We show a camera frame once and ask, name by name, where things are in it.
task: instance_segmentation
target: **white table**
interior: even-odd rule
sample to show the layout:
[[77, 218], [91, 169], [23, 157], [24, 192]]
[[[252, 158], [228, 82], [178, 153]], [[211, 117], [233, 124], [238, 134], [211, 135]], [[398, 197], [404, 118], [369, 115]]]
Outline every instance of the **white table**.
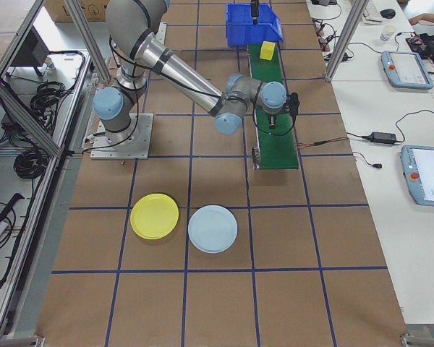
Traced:
[[[394, 8], [396, 16], [386, 24], [397, 32], [412, 28], [395, 0], [374, 0], [379, 9]], [[309, 4], [312, 17], [335, 17], [337, 7]], [[339, 0], [342, 16], [328, 21], [340, 34], [350, 11], [348, 0]], [[369, 44], [377, 51], [395, 50], [393, 40], [379, 42], [382, 25], [359, 24], [352, 42]], [[400, 51], [409, 51], [405, 34], [398, 37]], [[354, 59], [341, 63], [333, 78], [333, 88], [348, 132], [369, 134], [393, 132], [401, 140], [394, 123], [408, 112], [424, 108], [434, 111], [432, 90], [398, 90], [387, 82], [380, 55], [361, 45], [350, 46]], [[434, 146], [434, 115], [421, 113], [399, 123], [407, 137], [405, 144]], [[416, 205], [402, 176], [400, 146], [375, 145], [352, 140], [353, 151], [361, 152], [371, 163], [383, 168], [370, 168], [357, 158], [357, 167], [373, 214], [381, 246], [399, 304], [407, 324], [434, 324], [434, 207]]]

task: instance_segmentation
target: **green conveyor belt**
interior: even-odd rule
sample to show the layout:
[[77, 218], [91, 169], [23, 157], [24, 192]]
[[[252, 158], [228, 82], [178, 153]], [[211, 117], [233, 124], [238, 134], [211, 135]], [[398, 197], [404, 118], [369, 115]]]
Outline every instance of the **green conveyor belt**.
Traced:
[[[277, 81], [283, 83], [281, 76], [278, 49], [275, 49], [271, 61], [262, 60], [260, 56], [261, 44], [248, 45], [250, 57], [251, 77], [264, 82]], [[265, 132], [284, 134], [292, 125], [288, 114], [278, 115], [276, 129], [268, 128], [268, 117], [261, 107], [256, 108], [255, 116], [258, 127]], [[288, 169], [299, 168], [296, 146], [294, 144], [294, 132], [284, 136], [272, 136], [264, 134], [258, 129], [259, 157], [261, 169]]]

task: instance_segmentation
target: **metal mounting plate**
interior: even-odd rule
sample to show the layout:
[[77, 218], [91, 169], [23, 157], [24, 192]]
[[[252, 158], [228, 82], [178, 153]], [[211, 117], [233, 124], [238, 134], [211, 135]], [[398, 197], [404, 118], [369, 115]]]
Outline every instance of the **metal mounting plate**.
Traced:
[[[132, 122], [136, 122], [136, 113], [131, 113]], [[118, 146], [92, 150], [90, 157], [93, 160], [125, 160], [125, 159], [148, 159], [150, 152], [151, 131], [153, 130], [153, 113], [140, 113], [138, 116], [137, 136], [127, 140]], [[100, 122], [97, 132], [104, 132], [104, 126]], [[111, 143], [104, 136], [96, 137], [93, 148], [109, 146]]]

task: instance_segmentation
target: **computer mouse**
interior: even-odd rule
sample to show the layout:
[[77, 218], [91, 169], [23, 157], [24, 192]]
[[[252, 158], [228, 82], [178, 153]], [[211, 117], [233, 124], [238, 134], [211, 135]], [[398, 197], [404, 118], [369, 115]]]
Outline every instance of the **computer mouse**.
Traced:
[[396, 16], [396, 12], [393, 9], [384, 9], [383, 11], [380, 11], [382, 18], [387, 18], [388, 20], [391, 18], [394, 18]]

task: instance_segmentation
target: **light blue plate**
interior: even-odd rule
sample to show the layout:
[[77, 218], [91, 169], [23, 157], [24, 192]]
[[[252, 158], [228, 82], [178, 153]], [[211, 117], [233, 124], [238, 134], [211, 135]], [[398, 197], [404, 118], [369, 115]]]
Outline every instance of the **light blue plate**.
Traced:
[[237, 238], [238, 224], [225, 207], [208, 205], [190, 218], [188, 235], [191, 242], [205, 253], [220, 253]]

